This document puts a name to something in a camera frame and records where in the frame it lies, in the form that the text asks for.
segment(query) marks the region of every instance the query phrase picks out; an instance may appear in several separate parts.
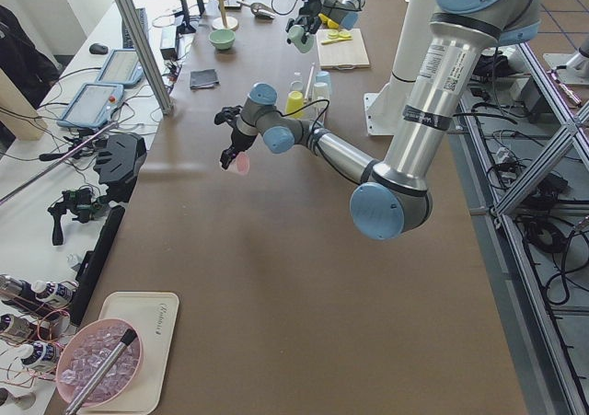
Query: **tablet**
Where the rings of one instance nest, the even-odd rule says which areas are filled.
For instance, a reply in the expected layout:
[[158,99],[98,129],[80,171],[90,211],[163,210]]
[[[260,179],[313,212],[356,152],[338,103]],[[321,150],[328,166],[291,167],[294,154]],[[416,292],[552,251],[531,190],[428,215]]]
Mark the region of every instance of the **tablet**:
[[144,69],[135,49],[111,50],[96,82],[136,86],[144,78]]
[[122,104],[121,84],[83,84],[57,125],[65,128],[100,128]]

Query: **yellow cup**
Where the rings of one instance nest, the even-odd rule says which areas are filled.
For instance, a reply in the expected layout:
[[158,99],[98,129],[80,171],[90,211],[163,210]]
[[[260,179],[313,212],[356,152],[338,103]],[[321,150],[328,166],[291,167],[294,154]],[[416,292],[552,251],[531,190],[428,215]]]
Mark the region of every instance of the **yellow cup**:
[[299,119],[301,116],[303,116],[303,111],[300,109],[302,109],[304,105],[305,101],[303,98],[303,93],[301,93],[300,91],[291,91],[288,94],[288,99],[286,100],[284,114],[290,116],[291,118]]

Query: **computer mouse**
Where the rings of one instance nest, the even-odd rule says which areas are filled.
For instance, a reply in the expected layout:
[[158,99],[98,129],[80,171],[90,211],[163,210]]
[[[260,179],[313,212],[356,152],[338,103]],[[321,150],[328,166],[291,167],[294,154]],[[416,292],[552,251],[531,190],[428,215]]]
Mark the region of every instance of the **computer mouse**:
[[92,44],[89,50],[92,54],[107,54],[109,52],[109,48],[106,45],[98,44],[97,42]]

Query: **wooden cutting board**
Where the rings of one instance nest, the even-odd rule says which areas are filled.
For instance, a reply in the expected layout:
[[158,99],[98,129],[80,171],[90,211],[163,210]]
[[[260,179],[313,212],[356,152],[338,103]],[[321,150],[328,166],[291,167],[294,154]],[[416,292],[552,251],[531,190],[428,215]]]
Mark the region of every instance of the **wooden cutting board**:
[[328,39],[328,30],[321,29],[317,32],[319,64],[322,69],[370,67],[362,32],[360,29],[351,29],[350,33],[351,40],[321,45],[323,40]]

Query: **keyboard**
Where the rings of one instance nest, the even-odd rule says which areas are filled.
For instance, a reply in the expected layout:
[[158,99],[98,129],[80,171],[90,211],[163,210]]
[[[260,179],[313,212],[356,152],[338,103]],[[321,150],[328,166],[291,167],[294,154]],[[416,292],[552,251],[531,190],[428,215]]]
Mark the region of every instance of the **keyboard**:
[[[139,17],[139,22],[141,23],[141,27],[144,30],[145,37],[149,39],[149,24],[147,23],[147,13],[145,12],[144,7],[135,8],[135,12]],[[133,40],[131,39],[131,34],[129,30],[125,27],[125,23],[121,23],[121,31],[122,31],[122,48],[123,49],[132,49],[134,48]]]

